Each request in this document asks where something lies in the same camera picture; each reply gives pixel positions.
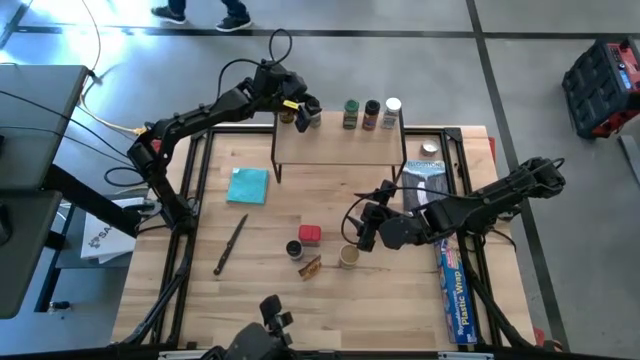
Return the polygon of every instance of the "concrete floor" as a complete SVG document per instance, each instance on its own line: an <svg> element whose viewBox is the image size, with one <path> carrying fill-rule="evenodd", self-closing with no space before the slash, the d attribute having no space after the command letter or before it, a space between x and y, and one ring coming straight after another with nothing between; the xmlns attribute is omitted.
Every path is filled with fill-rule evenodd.
<svg viewBox="0 0 640 360"><path fill-rule="evenodd" d="M0 62L93 64L96 37L80 0L25 3L30 7L13 24L15 32L0 52ZM219 1L190 0L189 23L164 27L148 16L148 8L160 1L87 3L104 26L96 72L109 71L104 83L91 91L88 104L121 125L139 126L210 102L223 64L237 57L268 56L268 38L260 32L186 36L189 30L213 28L224 14ZM508 173L508 163L532 156L565 157L565 191L552 200L532 201L531 208L569 346L573 352L640 357L636 326L640 287L633 281L634 257L640 253L640 243L633 240L640 187L615 136L585 142L574 135L560 88L563 73L596 33L640 33L636 0L247 0L246 4L254 28L297 31L285 65L304 76L327 109L340 109L349 97L393 95L402 99L409 124L484 125L499 140L501 175ZM474 4L477 18L468 9ZM0 21L10 23L18 8L19 1L1 2ZM474 38L480 27L487 40L484 35ZM276 52L284 51L285 45L278 42ZM251 66L234 65L225 74L223 89L252 73ZM74 118L115 146L128 147L127 140L82 112L76 111ZM267 121L266 116L252 120ZM81 129L72 126L68 133L100 146ZM640 125L631 123L622 134L640 139ZM79 154L83 161L77 161ZM56 163L98 191L116 191L102 180L104 170L114 166L109 159L65 141ZM123 175L119 180L131 179ZM533 266L541 255L532 257L520 220L514 221L512 232L519 244L533 322L549 333ZM0 321L0 354L108 343L126 271L63 271L54 298L78 306L62 318L31 312L46 264L45 252L32 282L35 290L30 289L23 309L15 319ZM554 317L551 323L558 320Z"/></svg>

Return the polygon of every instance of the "person's feet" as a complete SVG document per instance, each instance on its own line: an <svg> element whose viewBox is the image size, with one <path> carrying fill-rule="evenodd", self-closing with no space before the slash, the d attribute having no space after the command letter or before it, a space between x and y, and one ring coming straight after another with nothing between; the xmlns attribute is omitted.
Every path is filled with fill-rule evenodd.
<svg viewBox="0 0 640 360"><path fill-rule="evenodd" d="M176 14L168 6L159 6L151 9L151 14L154 16L172 22L174 24L184 24L187 21L187 18L184 14Z"/></svg>
<svg viewBox="0 0 640 360"><path fill-rule="evenodd" d="M227 16L222 19L218 25L216 25L216 30L222 32L233 32L240 29L246 29L249 26L251 26L251 19L248 17L243 19Z"/></svg>

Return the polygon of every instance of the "small cup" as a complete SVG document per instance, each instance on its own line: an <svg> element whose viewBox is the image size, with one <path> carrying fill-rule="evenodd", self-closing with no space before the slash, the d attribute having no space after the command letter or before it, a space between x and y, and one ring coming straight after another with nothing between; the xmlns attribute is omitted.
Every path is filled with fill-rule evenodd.
<svg viewBox="0 0 640 360"><path fill-rule="evenodd" d="M302 247L300 240L291 240L287 243L287 255L289 255L291 260L300 261L303 254L304 248Z"/></svg>
<svg viewBox="0 0 640 360"><path fill-rule="evenodd" d="M353 269L360 257L360 251L355 245L347 244L340 248L340 267L343 269Z"/></svg>

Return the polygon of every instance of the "black desk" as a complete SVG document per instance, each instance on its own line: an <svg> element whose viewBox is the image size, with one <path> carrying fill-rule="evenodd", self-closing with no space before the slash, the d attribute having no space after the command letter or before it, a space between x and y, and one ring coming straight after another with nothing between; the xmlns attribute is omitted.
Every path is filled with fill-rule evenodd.
<svg viewBox="0 0 640 360"><path fill-rule="evenodd" d="M88 73L84 66L0 66L0 90L70 117ZM9 242L0 247L1 256L13 257L11 262L0 260L0 297L3 298L0 302L0 318L14 316L18 311L39 258L33 254L39 255L46 241L50 245L54 243L51 247L56 250L63 248L60 237L56 239L56 234L49 231L60 198L49 196L47 199L50 202L45 203L42 200L44 190L53 190L45 191L46 194L61 194L62 198L79 208L135 237L135 225L140 221L137 214L125 213L119 206L53 164L68 123L69 120L64 117L0 94L0 134L5 136L0 148L0 202L14 204L8 209L10 217L20 218L13 224L14 234ZM52 132L8 129L3 126ZM33 208L15 205L19 202L32 204ZM21 251L15 252L14 246L19 246ZM56 262L49 268L36 311L46 311L59 274Z"/></svg>

